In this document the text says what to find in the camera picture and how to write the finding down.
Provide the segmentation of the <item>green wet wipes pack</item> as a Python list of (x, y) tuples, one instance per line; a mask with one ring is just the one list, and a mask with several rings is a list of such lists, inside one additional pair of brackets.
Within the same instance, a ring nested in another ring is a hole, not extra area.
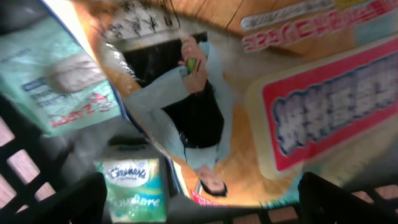
[(51, 16), (1, 36), (1, 94), (51, 137), (120, 115), (102, 70)]

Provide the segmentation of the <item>yellow snack bag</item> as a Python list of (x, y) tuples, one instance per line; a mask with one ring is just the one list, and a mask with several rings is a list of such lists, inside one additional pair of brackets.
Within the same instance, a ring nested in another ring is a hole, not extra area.
[(47, 1), (203, 205), (397, 177), (396, 1)]

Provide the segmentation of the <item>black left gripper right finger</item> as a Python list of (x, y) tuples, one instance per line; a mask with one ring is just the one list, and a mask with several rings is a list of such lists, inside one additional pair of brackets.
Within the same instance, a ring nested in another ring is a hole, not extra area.
[(397, 223), (397, 198), (384, 198), (369, 185), (373, 203), (345, 191), (320, 176), (306, 172), (299, 185), (300, 223)]

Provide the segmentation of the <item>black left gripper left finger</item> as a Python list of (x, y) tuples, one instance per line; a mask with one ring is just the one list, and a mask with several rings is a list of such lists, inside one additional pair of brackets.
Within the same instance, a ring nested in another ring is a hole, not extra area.
[(107, 190), (103, 174), (94, 172), (18, 213), (18, 223), (101, 223)]

